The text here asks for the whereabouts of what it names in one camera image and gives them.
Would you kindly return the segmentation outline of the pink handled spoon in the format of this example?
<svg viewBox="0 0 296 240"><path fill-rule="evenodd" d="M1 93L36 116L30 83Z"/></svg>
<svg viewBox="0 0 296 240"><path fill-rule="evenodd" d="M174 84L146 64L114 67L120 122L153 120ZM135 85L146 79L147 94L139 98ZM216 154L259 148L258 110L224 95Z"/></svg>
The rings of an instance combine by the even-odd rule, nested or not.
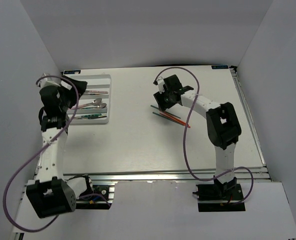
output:
<svg viewBox="0 0 296 240"><path fill-rule="evenodd" d="M101 99L101 98L96 98L96 99L93 100L92 102L78 105L77 108L79 109L79 108L85 108L85 107L88 107L88 106L98 106L98 105L100 105L101 103L102 103L102 99Z"/></svg>

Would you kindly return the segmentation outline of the pink handled knife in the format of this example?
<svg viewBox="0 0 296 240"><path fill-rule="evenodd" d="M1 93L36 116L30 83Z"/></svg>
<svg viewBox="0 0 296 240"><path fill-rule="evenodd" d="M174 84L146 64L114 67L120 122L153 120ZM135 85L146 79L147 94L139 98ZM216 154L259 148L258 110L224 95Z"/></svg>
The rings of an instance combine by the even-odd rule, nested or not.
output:
<svg viewBox="0 0 296 240"><path fill-rule="evenodd" d="M86 90L84 95L108 95L108 91Z"/></svg>

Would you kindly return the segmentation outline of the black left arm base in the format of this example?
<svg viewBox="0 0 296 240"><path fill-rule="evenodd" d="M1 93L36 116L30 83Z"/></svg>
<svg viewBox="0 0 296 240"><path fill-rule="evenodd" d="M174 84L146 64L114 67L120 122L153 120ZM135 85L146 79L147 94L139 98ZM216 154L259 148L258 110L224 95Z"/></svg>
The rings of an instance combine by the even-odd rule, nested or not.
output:
<svg viewBox="0 0 296 240"><path fill-rule="evenodd" d="M109 210L111 208L115 182L94 182L90 196L82 196L76 202L77 210Z"/></svg>

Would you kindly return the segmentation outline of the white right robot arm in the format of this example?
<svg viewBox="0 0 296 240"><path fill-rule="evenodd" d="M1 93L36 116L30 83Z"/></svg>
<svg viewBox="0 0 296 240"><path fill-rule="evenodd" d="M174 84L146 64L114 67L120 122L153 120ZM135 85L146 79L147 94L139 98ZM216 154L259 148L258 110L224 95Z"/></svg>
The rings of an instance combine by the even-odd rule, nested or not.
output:
<svg viewBox="0 0 296 240"><path fill-rule="evenodd" d="M190 108L206 120L207 135L215 148L215 179L210 194L224 200L237 185L234 173L235 148L242 129L230 102L217 103L183 86L176 75L154 80L158 91L153 95L158 107L165 111L176 104Z"/></svg>

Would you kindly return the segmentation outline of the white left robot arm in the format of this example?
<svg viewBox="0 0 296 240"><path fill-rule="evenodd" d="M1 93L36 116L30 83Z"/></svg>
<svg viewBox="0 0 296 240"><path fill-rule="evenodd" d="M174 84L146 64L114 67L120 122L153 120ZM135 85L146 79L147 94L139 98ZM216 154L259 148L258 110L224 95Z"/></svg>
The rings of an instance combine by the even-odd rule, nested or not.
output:
<svg viewBox="0 0 296 240"><path fill-rule="evenodd" d="M74 212L77 199L87 200L93 196L94 187L88 175L81 174L64 179L64 151L68 138L68 109L77 104L87 88L87 82L67 79L67 88L60 79L46 77L41 80L40 97L43 107L39 111L39 122L43 140L40 165L35 182L26 188L26 195L41 219Z"/></svg>

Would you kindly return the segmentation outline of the green handled fork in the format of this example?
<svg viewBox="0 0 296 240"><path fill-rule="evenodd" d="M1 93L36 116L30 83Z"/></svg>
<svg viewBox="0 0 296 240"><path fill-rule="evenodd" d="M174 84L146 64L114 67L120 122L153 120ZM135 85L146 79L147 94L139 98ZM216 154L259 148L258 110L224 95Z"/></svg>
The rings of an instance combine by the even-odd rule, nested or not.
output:
<svg viewBox="0 0 296 240"><path fill-rule="evenodd" d="M81 120L81 119L100 119L100 118L104 118L104 117L99 117L100 115L106 115L106 114L87 114L87 115L80 115L75 117L76 120Z"/></svg>

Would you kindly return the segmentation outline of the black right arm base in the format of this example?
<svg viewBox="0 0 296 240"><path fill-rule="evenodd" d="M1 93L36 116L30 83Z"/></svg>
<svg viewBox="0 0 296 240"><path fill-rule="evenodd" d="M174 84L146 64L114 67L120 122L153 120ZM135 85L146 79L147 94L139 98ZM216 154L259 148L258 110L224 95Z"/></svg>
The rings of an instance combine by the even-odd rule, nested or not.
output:
<svg viewBox="0 0 296 240"><path fill-rule="evenodd" d="M219 213L219 212L245 212L246 207L243 202L244 198L240 184L237 184L223 196L215 192L214 184L198 184L196 191L192 195L197 199L198 211L201 213Z"/></svg>

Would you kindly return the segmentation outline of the green handled spoon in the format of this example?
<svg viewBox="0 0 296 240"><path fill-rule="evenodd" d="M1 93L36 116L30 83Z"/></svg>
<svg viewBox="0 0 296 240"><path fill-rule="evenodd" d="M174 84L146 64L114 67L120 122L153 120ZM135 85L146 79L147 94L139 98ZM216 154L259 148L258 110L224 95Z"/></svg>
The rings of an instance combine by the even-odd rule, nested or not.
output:
<svg viewBox="0 0 296 240"><path fill-rule="evenodd" d="M79 105L78 107L73 107L71 109L72 110L74 110L74 109L78 109L78 110L81 110L81 109L104 109L106 107L107 107L106 103L98 103L98 104L87 103L87 104Z"/></svg>

